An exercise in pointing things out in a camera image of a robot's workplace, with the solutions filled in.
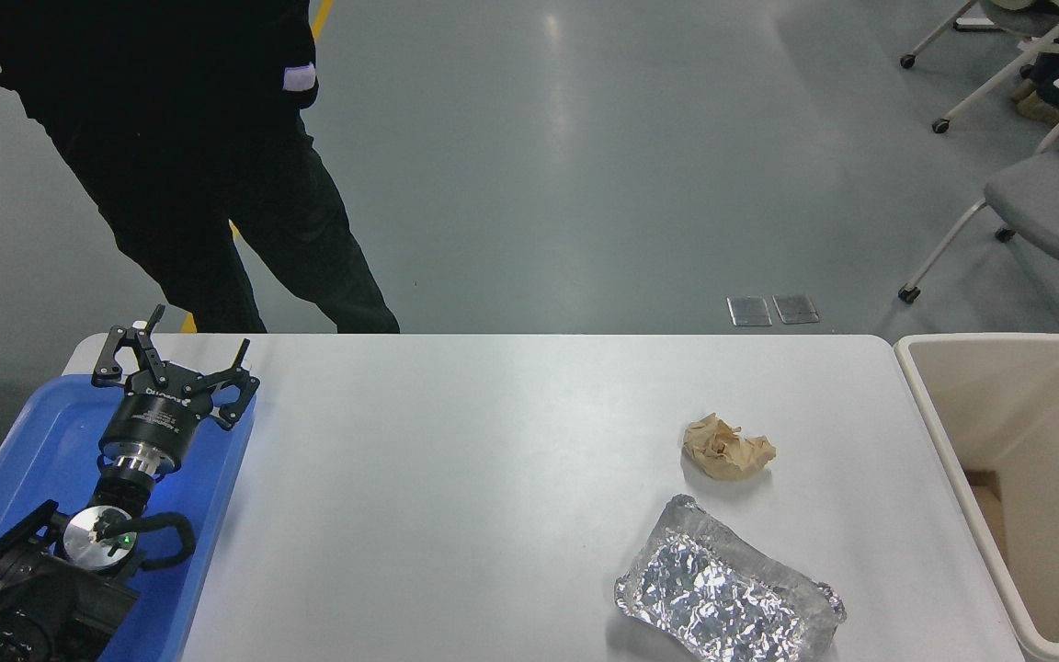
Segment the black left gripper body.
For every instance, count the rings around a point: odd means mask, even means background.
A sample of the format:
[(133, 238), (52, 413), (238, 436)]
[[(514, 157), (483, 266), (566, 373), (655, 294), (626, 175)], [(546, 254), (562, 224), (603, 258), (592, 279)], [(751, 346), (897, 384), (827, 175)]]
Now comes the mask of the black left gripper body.
[(125, 391), (98, 442), (100, 451), (109, 458), (129, 455), (143, 444), (165, 461), (185, 460), (201, 421), (211, 413), (215, 387), (203, 384), (201, 373), (168, 363), (165, 382), (151, 370), (138, 371)]

